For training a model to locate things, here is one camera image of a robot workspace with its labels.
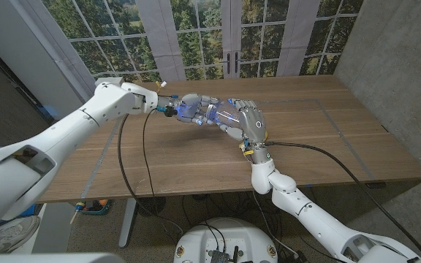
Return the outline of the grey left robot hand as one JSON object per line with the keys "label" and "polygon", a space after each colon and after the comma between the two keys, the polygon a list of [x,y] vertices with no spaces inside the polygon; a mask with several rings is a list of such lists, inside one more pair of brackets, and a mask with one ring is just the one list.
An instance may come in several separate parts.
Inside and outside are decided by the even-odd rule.
{"label": "grey left robot hand", "polygon": [[209,105],[216,104],[217,98],[202,94],[186,94],[181,103],[176,107],[176,118],[184,123],[196,123],[198,125],[212,124],[207,117]]}

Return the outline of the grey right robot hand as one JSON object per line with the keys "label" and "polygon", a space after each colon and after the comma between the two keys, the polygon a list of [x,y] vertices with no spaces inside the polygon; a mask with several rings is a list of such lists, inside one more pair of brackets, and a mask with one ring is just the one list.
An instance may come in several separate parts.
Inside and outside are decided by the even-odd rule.
{"label": "grey right robot hand", "polygon": [[266,138],[266,125],[262,111],[251,100],[231,99],[219,106],[216,124],[231,138],[261,143]]}

